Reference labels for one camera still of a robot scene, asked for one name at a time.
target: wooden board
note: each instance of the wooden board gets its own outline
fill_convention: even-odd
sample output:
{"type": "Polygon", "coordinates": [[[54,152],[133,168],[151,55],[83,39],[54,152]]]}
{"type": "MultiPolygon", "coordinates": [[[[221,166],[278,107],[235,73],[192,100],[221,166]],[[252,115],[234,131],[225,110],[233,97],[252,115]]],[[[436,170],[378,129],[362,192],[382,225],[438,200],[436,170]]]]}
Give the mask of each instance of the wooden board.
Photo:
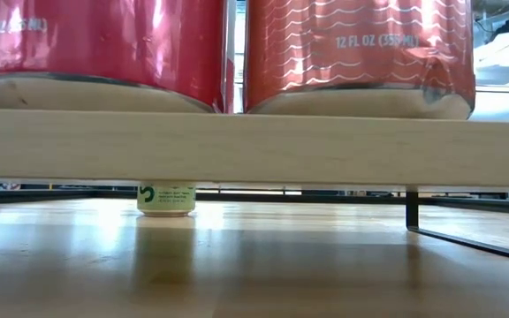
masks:
{"type": "MultiPolygon", "coordinates": [[[[150,219],[124,200],[0,205],[0,317],[509,318],[509,259],[406,232],[403,215],[200,202],[194,217],[150,219]]],[[[422,216],[476,239],[508,235],[509,215],[422,216]]]]}
{"type": "Polygon", "coordinates": [[[509,189],[509,124],[0,110],[0,178],[509,189]]]}

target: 12 fl oz text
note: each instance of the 12 fl oz text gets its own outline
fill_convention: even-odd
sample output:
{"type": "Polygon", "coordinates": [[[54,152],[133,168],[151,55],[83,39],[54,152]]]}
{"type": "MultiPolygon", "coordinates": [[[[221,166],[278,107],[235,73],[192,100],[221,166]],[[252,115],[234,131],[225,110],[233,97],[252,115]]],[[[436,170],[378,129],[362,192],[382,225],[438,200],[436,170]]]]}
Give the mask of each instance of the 12 fl oz text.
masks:
{"type": "Polygon", "coordinates": [[[404,34],[367,34],[348,35],[335,38],[337,49],[350,49],[359,47],[404,47],[417,48],[420,46],[420,37],[404,34]]]}

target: wooden shelf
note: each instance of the wooden shelf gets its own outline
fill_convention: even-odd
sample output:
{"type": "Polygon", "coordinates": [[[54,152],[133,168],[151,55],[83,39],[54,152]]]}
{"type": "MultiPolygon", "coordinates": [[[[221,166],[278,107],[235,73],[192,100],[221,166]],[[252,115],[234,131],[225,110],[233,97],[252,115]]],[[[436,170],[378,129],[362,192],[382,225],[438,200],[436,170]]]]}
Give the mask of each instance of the wooden shelf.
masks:
{"type": "Polygon", "coordinates": [[[0,178],[509,189],[509,124],[0,110],[0,178]]]}

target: hardwood floor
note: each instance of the hardwood floor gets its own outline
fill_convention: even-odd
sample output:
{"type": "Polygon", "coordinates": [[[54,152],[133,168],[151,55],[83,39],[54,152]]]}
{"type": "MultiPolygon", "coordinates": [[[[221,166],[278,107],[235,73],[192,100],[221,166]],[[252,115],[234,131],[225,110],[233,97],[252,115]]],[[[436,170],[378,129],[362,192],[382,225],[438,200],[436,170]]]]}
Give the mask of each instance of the hardwood floor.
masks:
{"type": "MultiPolygon", "coordinates": [[[[0,317],[509,318],[509,259],[406,232],[401,206],[134,205],[0,205],[0,317]]],[[[509,246],[509,215],[422,207],[422,225],[509,246]]]]}

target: green label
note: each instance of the green label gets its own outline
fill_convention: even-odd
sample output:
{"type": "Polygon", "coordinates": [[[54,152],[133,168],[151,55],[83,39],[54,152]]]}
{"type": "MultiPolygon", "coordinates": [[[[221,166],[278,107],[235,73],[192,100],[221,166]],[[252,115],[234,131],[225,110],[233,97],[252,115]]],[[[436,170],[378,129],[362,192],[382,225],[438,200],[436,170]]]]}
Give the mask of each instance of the green label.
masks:
{"type": "Polygon", "coordinates": [[[192,211],[195,188],[191,186],[139,186],[137,208],[144,211],[192,211]]]}

